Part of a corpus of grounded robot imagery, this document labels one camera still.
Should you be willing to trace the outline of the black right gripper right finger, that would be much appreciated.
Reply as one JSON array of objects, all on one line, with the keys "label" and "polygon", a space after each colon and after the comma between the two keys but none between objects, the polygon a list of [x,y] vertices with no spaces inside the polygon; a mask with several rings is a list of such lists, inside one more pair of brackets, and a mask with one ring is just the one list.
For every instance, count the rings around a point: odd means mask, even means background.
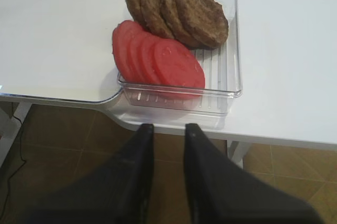
[{"label": "black right gripper right finger", "polygon": [[192,223],[323,223],[307,202],[232,162],[194,123],[185,126],[184,176]]}]

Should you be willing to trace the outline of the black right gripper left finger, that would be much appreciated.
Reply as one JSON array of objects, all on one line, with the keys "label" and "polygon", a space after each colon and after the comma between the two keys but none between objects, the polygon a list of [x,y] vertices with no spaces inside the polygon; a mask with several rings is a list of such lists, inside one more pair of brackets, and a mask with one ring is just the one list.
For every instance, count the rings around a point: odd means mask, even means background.
[{"label": "black right gripper left finger", "polygon": [[154,173],[154,126],[142,124],[100,167],[44,198],[24,223],[146,223]]}]

